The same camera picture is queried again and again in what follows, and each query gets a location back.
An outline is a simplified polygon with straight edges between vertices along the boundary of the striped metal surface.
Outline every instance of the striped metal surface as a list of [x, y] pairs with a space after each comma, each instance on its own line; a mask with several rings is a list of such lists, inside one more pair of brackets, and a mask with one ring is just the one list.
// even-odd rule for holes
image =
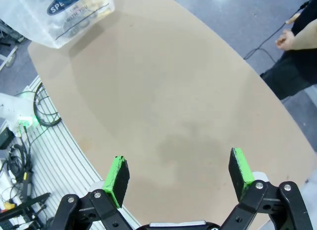
[[[36, 91], [40, 83], [41, 80], [37, 77], [27, 90]], [[44, 100], [42, 108], [50, 111], [54, 109], [50, 98]], [[94, 182], [100, 181], [101, 177], [80, 150], [63, 122], [49, 128], [40, 125], [29, 128], [28, 135], [31, 142], [38, 137], [31, 146], [34, 166], [32, 197], [46, 192], [52, 194], [46, 202], [45, 213], [39, 215], [45, 221], [46, 218], [55, 215], [62, 196], [74, 193], [83, 197], [87, 194], [90, 186]], [[20, 144], [20, 140], [15, 138], [12, 144], [15, 143]], [[140, 226], [125, 207], [120, 211], [133, 228]], [[103, 230], [104, 227], [101, 222], [95, 222], [91, 229]]]

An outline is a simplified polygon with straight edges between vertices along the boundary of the bag logo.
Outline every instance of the bag logo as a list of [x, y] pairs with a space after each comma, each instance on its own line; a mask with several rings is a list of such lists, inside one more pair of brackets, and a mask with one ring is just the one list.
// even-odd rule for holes
[[79, 0], [68, 0], [68, 1], [69, 3], [62, 3], [62, 2], [58, 2], [54, 0], [47, 10], [48, 15], [55, 15], [60, 12], [63, 12], [65, 9], [72, 6], [74, 3], [76, 3]]

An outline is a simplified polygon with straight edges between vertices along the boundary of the beige tabletop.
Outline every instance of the beige tabletop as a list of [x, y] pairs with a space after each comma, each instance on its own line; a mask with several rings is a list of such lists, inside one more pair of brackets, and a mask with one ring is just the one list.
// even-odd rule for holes
[[311, 146], [228, 44], [172, 0], [115, 5], [79, 41], [59, 50], [32, 43], [29, 52], [98, 173], [116, 155], [128, 160], [124, 204], [137, 220], [221, 224], [237, 204], [232, 147], [273, 184], [304, 183]]

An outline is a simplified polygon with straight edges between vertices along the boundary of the gray floor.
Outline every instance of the gray floor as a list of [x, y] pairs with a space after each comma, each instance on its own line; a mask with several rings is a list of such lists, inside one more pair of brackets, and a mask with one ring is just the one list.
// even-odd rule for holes
[[[175, 0], [191, 11], [222, 37], [239, 55], [255, 48], [293, 14], [307, 0]], [[278, 59], [282, 52], [274, 45], [276, 35], [263, 48]], [[27, 53], [26, 42], [19, 46], [12, 67], [0, 71], [0, 92], [14, 95], [24, 89], [37, 73]], [[0, 53], [8, 54], [0, 46]], [[256, 52], [248, 63], [260, 74], [272, 66], [269, 57]], [[305, 92], [288, 99], [285, 107], [317, 151], [317, 108]]]

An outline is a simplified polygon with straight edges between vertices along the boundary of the black shirt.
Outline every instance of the black shirt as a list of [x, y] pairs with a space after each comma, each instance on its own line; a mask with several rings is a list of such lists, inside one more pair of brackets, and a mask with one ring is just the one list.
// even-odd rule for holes
[[[292, 32], [302, 31], [307, 24], [317, 19], [317, 0], [311, 0], [295, 20]], [[317, 49], [292, 50], [289, 52], [299, 73], [309, 82], [317, 83]]]

